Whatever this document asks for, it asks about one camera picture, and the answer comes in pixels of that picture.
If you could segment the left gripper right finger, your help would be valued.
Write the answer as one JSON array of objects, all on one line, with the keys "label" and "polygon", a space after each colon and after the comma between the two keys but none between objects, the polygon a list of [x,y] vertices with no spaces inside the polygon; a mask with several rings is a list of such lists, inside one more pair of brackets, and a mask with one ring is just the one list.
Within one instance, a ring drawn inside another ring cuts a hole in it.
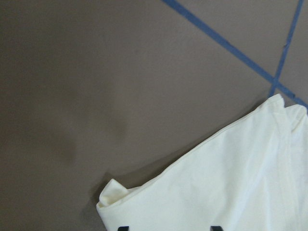
[{"label": "left gripper right finger", "polygon": [[222,227],[221,226],[211,226],[210,230],[211,231],[222,231]]}]

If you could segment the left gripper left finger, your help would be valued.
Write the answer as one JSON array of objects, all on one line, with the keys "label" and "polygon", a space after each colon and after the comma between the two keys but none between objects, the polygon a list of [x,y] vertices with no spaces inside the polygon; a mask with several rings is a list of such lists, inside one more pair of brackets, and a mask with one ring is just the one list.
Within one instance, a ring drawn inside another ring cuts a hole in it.
[{"label": "left gripper left finger", "polygon": [[129,231],[129,226],[122,226],[118,228],[118,231]]}]

